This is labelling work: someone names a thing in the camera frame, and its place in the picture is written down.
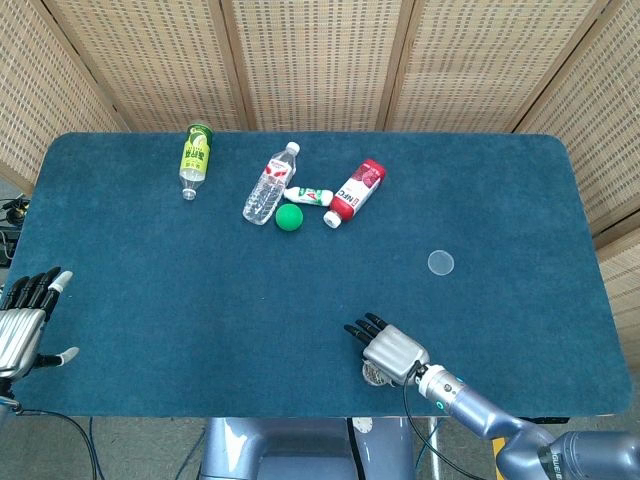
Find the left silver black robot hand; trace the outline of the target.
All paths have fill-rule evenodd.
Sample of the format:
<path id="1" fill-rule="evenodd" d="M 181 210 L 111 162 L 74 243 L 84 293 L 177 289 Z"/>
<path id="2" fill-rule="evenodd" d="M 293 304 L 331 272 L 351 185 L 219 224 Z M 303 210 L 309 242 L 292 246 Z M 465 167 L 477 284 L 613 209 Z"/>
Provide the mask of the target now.
<path id="1" fill-rule="evenodd" d="M 61 367 L 78 355 L 78 347 L 51 355 L 38 351 L 59 297 L 72 277 L 71 271 L 62 271 L 56 266 L 32 277 L 19 278 L 2 294 L 2 383 L 14 383 L 32 369 Z"/>

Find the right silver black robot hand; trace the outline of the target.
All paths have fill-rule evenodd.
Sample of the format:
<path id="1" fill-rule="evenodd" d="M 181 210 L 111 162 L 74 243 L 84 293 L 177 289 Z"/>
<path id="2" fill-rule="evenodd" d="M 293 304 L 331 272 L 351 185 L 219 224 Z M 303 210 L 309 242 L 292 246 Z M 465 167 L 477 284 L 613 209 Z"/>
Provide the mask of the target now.
<path id="1" fill-rule="evenodd" d="M 371 386 L 414 385 L 430 361 L 421 344 L 373 313 L 343 328 L 364 344 L 362 375 Z"/>

